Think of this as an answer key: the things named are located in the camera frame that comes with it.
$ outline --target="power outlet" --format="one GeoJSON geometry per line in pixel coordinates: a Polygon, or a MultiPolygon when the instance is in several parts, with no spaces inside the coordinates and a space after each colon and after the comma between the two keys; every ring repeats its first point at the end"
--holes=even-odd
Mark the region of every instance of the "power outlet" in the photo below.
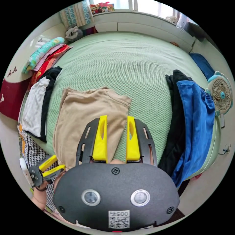
{"type": "Polygon", "coordinates": [[[228,150],[226,153],[229,153],[230,152],[230,148],[231,148],[231,144],[226,144],[225,145],[225,150],[228,150]]]}

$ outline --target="bed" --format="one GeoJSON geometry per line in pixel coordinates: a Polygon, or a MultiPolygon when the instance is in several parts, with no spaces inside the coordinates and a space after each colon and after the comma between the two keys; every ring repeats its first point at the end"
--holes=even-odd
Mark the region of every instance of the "bed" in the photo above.
{"type": "MultiPolygon", "coordinates": [[[[147,35],[105,32],[86,36],[54,65],[63,69],[51,96],[47,116],[47,143],[35,142],[48,154],[54,154],[52,137],[59,114],[63,88],[85,91],[107,86],[132,99],[129,115],[145,122],[155,142],[157,161],[165,148],[172,108],[165,75],[182,71],[202,88],[208,81],[188,53],[175,45],[147,35]]],[[[20,117],[24,110],[24,99],[20,117]]],[[[211,146],[202,168],[190,178],[208,169],[220,146],[220,122],[215,118],[211,146]]],[[[120,139],[114,159],[125,160],[126,131],[120,139]]]]}

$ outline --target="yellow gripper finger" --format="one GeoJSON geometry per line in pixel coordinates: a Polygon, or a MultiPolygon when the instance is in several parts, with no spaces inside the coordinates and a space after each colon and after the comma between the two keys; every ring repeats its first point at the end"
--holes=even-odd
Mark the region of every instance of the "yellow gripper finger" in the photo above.
{"type": "Polygon", "coordinates": [[[95,161],[106,161],[108,163],[107,115],[100,116],[92,157],[95,161]]]}
{"type": "Polygon", "coordinates": [[[126,162],[138,161],[140,159],[140,149],[138,137],[135,127],[134,117],[127,117],[127,146],[126,146],[126,162]]]}
{"type": "Polygon", "coordinates": [[[45,162],[43,162],[38,168],[40,171],[44,172],[47,168],[49,168],[56,161],[57,161],[56,155],[52,155],[45,162]]]}
{"type": "Polygon", "coordinates": [[[59,165],[59,166],[57,166],[57,167],[55,167],[55,168],[53,168],[53,169],[51,169],[51,170],[49,170],[49,171],[43,172],[43,173],[42,173],[42,177],[45,178],[45,177],[47,177],[47,176],[49,176],[49,175],[51,175],[51,174],[56,173],[57,171],[62,172],[62,171],[64,171],[64,170],[65,170],[65,165],[59,165]]]}

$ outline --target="electric fan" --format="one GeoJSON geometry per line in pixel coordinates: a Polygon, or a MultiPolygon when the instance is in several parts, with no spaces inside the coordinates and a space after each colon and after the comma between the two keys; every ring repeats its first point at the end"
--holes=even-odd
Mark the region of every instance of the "electric fan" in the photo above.
{"type": "Polygon", "coordinates": [[[227,77],[216,71],[208,82],[206,93],[210,94],[214,99],[215,116],[226,114],[233,106],[232,88],[227,77]]]}

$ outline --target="houndstooth fabric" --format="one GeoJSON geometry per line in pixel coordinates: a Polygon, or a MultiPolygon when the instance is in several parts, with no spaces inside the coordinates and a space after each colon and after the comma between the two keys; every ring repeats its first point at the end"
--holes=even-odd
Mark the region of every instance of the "houndstooth fabric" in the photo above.
{"type": "MultiPolygon", "coordinates": [[[[25,141],[25,151],[24,154],[21,155],[24,157],[28,167],[32,165],[37,165],[40,161],[45,159],[45,157],[48,155],[41,147],[39,147],[35,141],[28,135],[24,130],[22,130],[22,134],[24,135],[24,141],[25,141]]],[[[52,166],[50,166],[47,170],[53,169],[56,166],[58,166],[57,161],[53,163],[52,166]]],[[[56,208],[52,202],[52,198],[54,195],[54,179],[52,179],[52,184],[47,185],[47,206],[52,212],[55,212],[56,208]]]]}

